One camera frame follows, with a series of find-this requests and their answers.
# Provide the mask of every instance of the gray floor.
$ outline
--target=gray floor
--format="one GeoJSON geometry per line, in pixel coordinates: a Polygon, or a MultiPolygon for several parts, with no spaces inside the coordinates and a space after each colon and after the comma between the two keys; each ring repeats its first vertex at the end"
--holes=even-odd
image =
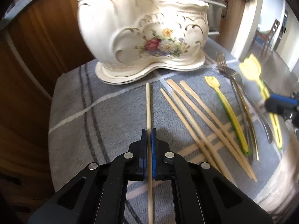
{"type": "Polygon", "coordinates": [[[290,96],[294,91],[299,91],[299,83],[296,75],[275,51],[268,51],[261,57],[262,46],[255,42],[249,49],[247,56],[253,53],[261,63],[261,78],[274,93],[290,96]]]}

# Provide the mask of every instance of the chair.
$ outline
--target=chair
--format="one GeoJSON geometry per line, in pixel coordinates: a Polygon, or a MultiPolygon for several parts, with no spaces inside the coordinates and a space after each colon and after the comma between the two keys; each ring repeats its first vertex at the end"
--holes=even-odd
{"type": "Polygon", "coordinates": [[[275,22],[274,22],[274,24],[273,24],[270,31],[268,31],[266,33],[260,32],[258,30],[255,31],[255,37],[253,38],[252,44],[254,44],[254,42],[255,42],[255,40],[257,39],[258,36],[260,36],[264,40],[264,46],[263,46],[263,50],[262,50],[262,53],[261,53],[261,57],[264,54],[266,45],[268,44],[267,45],[267,50],[266,50],[266,54],[267,54],[267,51],[269,49],[269,46],[270,46],[271,40],[273,38],[273,35],[277,31],[279,25],[280,25],[280,22],[277,19],[275,19],[275,22]]]}

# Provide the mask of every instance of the silver rivet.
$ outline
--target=silver rivet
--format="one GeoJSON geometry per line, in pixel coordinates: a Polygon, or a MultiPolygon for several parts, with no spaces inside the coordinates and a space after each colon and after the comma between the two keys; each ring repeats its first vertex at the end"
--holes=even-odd
{"type": "Polygon", "coordinates": [[[98,168],[98,164],[95,163],[95,162],[92,162],[91,164],[88,165],[88,168],[89,168],[90,170],[95,170],[95,169],[98,168]]]}
{"type": "Polygon", "coordinates": [[[165,157],[167,157],[167,158],[173,158],[174,157],[174,153],[173,152],[167,152],[167,153],[165,153],[165,157]]]}
{"type": "Polygon", "coordinates": [[[209,168],[210,168],[210,164],[208,164],[207,162],[203,162],[200,166],[201,166],[203,169],[209,169],[209,168]]]}
{"type": "Polygon", "coordinates": [[[126,152],[124,154],[124,157],[127,158],[127,159],[132,158],[133,156],[134,156],[134,154],[132,152],[126,152]]]}

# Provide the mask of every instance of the fork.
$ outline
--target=fork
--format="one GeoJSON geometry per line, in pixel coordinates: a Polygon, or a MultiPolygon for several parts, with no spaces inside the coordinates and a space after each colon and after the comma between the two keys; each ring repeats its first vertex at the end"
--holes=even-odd
{"type": "Polygon", "coordinates": [[[262,123],[262,126],[265,130],[268,142],[272,143],[274,137],[273,137],[273,133],[271,131],[271,128],[270,128],[266,118],[264,117],[264,115],[259,111],[259,109],[255,105],[255,103],[251,100],[251,98],[245,92],[241,75],[237,71],[235,71],[234,69],[231,69],[231,68],[228,68],[228,67],[225,68],[225,71],[226,71],[227,74],[229,74],[231,77],[233,77],[236,80],[236,82],[240,85],[240,87],[242,88],[242,91],[243,91],[245,97],[248,99],[249,103],[253,107],[255,113],[257,114],[257,116],[259,117],[259,119],[262,123]]]}
{"type": "MultiPolygon", "coordinates": [[[[247,105],[245,103],[244,97],[242,95],[241,90],[239,89],[236,80],[230,75],[229,72],[227,72],[227,64],[226,64],[226,60],[224,57],[224,53],[223,52],[218,52],[216,54],[217,56],[217,65],[218,65],[218,69],[219,72],[224,75],[225,77],[228,77],[231,81],[231,86],[233,88],[234,94],[236,96],[237,102],[239,104],[241,113],[242,113],[242,117],[244,119],[244,125],[245,125],[245,131],[246,131],[246,138],[247,138],[247,142],[248,142],[248,146],[250,148],[250,151],[253,152],[253,148],[255,148],[256,150],[256,156],[257,156],[257,161],[259,160],[259,154],[258,154],[258,144],[257,144],[257,139],[256,139],[256,135],[255,135],[255,129],[253,127],[253,122],[251,119],[251,115],[249,113],[249,110],[247,108],[247,105]]],[[[249,162],[250,164],[252,164],[252,155],[249,155],[249,162]]]]}

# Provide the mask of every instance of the yellow flower head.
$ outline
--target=yellow flower head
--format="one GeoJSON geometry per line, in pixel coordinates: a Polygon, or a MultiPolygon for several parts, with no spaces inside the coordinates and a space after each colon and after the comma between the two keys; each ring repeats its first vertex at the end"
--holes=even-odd
{"type": "Polygon", "coordinates": [[[170,37],[172,32],[173,32],[172,29],[163,29],[162,30],[162,35],[165,36],[165,37],[170,37]]]}

